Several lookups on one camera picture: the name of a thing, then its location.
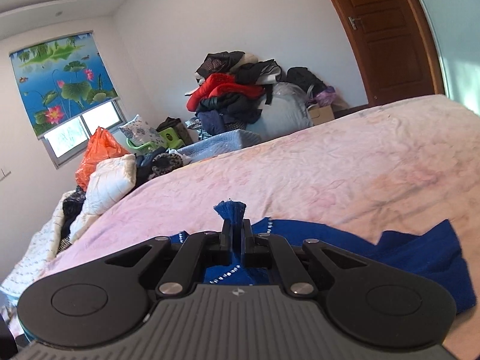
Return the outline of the pile of clothes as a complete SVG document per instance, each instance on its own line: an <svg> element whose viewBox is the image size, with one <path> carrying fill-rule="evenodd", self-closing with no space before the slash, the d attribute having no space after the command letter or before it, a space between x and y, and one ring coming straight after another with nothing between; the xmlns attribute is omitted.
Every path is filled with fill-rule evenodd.
<svg viewBox="0 0 480 360"><path fill-rule="evenodd" d="M244 51L208 54L194 73L198 88L185 95L186 109L194 113L187 128L205 140L256 123L260 101L272 99L282 73L275 60L261 61Z"/></svg>

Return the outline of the clear plastic bag bundle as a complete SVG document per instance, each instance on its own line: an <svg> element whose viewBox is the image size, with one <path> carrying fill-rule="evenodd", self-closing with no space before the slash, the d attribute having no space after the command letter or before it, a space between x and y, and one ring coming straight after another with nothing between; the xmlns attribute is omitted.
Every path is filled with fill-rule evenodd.
<svg viewBox="0 0 480 360"><path fill-rule="evenodd" d="M310 128L313 122L306 100L307 94L300 87L279 82L272 86L270 103L262 96L258 105L261 115L254 124L248 124L246 130L259 134L262 141L270 141Z"/></svg>

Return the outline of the dark patterned garment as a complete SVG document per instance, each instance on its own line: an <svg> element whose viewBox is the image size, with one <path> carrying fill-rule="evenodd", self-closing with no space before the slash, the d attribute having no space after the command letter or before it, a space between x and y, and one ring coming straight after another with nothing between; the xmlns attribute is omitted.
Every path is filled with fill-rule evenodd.
<svg viewBox="0 0 480 360"><path fill-rule="evenodd" d="M134 189L144 185L147 181L166 175L184 166L184 161L179 154L168 153L164 148L159 148L146 155L137 155L136 183Z"/></svg>

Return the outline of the blue knit sweater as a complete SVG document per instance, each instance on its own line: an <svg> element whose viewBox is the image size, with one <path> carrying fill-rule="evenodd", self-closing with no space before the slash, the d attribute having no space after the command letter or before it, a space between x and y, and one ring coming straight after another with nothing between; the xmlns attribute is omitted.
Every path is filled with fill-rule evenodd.
<svg viewBox="0 0 480 360"><path fill-rule="evenodd" d="M216 213L232 224L239 224L246 208L244 203L234 201L222 201L214 206ZM292 246L301 246L304 240L316 238L364 258L425 277L450 292L456 303L457 314L473 308L477 303L467 262L462 256L461 243L448 219L421 236L384 231L377 244L321 223L298 220L264 218L254 223L251 229L254 234L283 236ZM228 266L208 267L201 282L256 285L268 284L269 278L265 269L248 270L241 266L239 257L233 257Z"/></svg>

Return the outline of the green plastic stool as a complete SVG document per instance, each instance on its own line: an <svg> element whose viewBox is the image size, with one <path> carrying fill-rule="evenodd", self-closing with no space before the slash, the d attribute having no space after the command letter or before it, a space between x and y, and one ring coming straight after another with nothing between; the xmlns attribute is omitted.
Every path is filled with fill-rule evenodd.
<svg viewBox="0 0 480 360"><path fill-rule="evenodd" d="M176 130L172 127L168 127L159 132L160 141L148 141L147 143L141 145L135 145L131 140L128 138L126 139L126 145L129 149L136 150L140 154L147 154L153 152L159 148L168 149L180 149L185 147L185 142L180 138L180 136L176 133Z"/></svg>

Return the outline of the pink floral bed sheet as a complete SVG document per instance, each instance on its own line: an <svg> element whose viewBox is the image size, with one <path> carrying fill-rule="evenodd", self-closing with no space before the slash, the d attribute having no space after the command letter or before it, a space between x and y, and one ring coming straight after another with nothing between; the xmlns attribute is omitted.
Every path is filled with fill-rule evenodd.
<svg viewBox="0 0 480 360"><path fill-rule="evenodd" d="M377 244L448 219L477 303L457 314L439 283L308 238L318 295L199 283L159 297L170 242L289 219ZM475 359L479 356L479 117L441 95L377 106L146 182L25 289L20 359Z"/></svg>

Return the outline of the cardboard box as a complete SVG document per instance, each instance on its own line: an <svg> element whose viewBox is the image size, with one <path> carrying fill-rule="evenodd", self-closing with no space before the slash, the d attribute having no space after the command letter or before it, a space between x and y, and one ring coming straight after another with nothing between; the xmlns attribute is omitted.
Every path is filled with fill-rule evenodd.
<svg viewBox="0 0 480 360"><path fill-rule="evenodd" d="M335 119L331 105L323 107L318 105L310 106L307 110L314 125L322 125Z"/></svg>

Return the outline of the brown wooden door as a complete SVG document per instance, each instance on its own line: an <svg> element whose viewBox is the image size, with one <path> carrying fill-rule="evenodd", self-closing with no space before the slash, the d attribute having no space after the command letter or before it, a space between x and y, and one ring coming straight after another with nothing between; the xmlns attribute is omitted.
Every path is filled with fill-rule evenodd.
<svg viewBox="0 0 480 360"><path fill-rule="evenodd" d="M331 0L372 107L443 94L443 78L419 0Z"/></svg>

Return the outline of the light blue folded blanket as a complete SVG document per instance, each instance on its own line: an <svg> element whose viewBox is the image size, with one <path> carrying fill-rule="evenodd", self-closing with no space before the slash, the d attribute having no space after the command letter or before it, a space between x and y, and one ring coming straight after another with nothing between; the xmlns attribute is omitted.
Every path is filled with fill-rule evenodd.
<svg viewBox="0 0 480 360"><path fill-rule="evenodd" d="M196 163L218 155L255 146L261 142L262 138L259 134L236 129L185 146L177 152L181 156L188 157L191 163Z"/></svg>

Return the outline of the window with grey frame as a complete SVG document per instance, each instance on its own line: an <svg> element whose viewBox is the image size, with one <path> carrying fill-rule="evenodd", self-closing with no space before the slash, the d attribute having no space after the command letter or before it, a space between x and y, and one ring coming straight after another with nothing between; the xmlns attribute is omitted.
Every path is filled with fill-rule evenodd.
<svg viewBox="0 0 480 360"><path fill-rule="evenodd" d="M44 145L56 169L81 154L98 127L110 133L116 132L126 122L120 107L120 98L115 97L81 112L59 126L53 127L38 139Z"/></svg>

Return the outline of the white quilted duvet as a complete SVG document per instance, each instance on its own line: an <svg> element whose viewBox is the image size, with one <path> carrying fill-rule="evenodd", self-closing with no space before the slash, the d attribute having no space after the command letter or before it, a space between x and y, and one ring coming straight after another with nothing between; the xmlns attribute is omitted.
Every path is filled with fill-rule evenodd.
<svg viewBox="0 0 480 360"><path fill-rule="evenodd" d="M85 201L70 228L69 242L78 241L101 215L134 188L136 180L134 154L101 161L89 178ZM1 283L1 292L5 296L20 297L56 258L60 247L61 228L65 222L63 203L71 196L71 191L62 195L50 220L32 236L24 257Z"/></svg>

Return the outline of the floral white pillow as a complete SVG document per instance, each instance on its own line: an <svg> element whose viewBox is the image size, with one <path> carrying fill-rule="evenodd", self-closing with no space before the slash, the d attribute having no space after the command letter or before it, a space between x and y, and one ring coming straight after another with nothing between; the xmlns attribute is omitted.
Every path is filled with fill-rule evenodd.
<svg viewBox="0 0 480 360"><path fill-rule="evenodd" d="M136 115L128 123L120 126L120 131L136 146L148 141L159 142L159 133L146 122L142 116Z"/></svg>

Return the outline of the black bag by wall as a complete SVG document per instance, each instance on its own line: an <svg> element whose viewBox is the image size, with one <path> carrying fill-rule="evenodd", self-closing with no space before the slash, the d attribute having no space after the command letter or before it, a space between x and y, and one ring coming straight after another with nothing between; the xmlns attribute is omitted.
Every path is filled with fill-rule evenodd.
<svg viewBox="0 0 480 360"><path fill-rule="evenodd" d="M306 94L317 96L327 89L327 85L306 67L291 67L286 74L286 82L301 88Z"/></svg>

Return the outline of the lotus print roller blind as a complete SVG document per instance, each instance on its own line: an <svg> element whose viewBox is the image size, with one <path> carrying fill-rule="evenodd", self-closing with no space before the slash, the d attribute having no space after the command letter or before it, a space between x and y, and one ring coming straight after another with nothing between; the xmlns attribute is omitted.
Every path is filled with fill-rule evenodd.
<svg viewBox="0 0 480 360"><path fill-rule="evenodd" d="M9 57L37 137L118 97L91 32L44 41Z"/></svg>

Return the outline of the orange plastic bag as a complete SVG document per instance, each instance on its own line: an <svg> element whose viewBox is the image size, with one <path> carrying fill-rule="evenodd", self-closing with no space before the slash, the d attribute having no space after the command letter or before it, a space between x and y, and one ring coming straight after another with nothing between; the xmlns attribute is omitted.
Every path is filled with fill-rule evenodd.
<svg viewBox="0 0 480 360"><path fill-rule="evenodd" d="M76 183L83 191L88 188L89 178L96 166L109 158L119 158L128 154L114 136L104 127L97 127L88 141L80 166L76 170Z"/></svg>

